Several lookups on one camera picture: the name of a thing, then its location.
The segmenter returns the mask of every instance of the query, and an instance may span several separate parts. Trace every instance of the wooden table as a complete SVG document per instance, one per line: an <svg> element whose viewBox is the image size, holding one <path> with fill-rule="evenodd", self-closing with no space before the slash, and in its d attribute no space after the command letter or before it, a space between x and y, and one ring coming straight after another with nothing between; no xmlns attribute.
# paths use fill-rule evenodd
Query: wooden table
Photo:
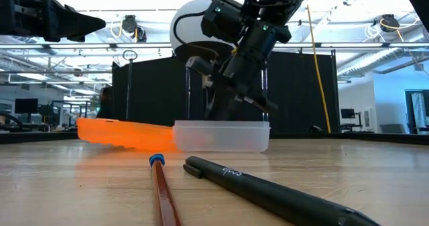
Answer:
<svg viewBox="0 0 429 226"><path fill-rule="evenodd" d="M427 225L429 148L273 140L264 154L165 154L184 225L289 225L182 169L189 155L360 210L382 225ZM154 223L151 154L78 140L0 145L0 225Z"/></svg>

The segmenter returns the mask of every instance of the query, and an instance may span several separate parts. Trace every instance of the white spherical robot head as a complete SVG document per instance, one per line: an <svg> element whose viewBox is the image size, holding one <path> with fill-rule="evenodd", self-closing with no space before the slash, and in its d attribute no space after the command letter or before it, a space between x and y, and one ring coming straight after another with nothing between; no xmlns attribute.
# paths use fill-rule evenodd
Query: white spherical robot head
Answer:
<svg viewBox="0 0 429 226"><path fill-rule="evenodd" d="M206 10L210 3L211 0L194 0L188 2L182 6L182 8L180 8L174 16L170 26L170 42L172 44L174 53L179 59L187 61L191 56L200 56L209 61L215 58L215 54L211 51L181 44L173 33L174 23L178 17L190 13L200 13ZM178 37L188 44L215 50L219 54L219 58L221 60L228 58L231 55L233 46L214 37L206 37L201 31L201 20L202 16L185 17L181 19L176 27Z"/></svg>

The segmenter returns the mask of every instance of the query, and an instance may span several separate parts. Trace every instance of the computer monitor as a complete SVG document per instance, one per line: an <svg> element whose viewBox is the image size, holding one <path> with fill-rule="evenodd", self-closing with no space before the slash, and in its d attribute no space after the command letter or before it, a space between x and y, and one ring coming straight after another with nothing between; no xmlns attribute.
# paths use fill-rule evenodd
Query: computer monitor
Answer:
<svg viewBox="0 0 429 226"><path fill-rule="evenodd" d="M37 113L38 112L38 99L16 99L15 100L15 113Z"/></svg>
<svg viewBox="0 0 429 226"><path fill-rule="evenodd" d="M341 117L343 119L355 119L356 114L354 109L341 109Z"/></svg>

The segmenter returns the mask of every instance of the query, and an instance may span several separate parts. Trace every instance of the blue eraser cap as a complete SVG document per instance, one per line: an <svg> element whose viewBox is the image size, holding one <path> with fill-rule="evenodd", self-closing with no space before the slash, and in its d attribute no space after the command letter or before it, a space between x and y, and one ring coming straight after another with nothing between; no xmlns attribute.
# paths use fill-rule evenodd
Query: blue eraser cap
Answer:
<svg viewBox="0 0 429 226"><path fill-rule="evenodd" d="M163 165L166 164L166 161L164 160L164 156L162 154L155 154L149 158L150 167L152 167L156 160L160 160Z"/></svg>

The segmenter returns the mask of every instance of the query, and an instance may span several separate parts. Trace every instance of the clear plastic container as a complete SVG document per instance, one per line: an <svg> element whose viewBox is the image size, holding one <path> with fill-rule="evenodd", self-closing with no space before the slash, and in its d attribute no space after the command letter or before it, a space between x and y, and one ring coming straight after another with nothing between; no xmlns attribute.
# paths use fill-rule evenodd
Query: clear plastic container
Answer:
<svg viewBox="0 0 429 226"><path fill-rule="evenodd" d="M194 152L264 152L269 122L176 121L174 142L179 150Z"/></svg>

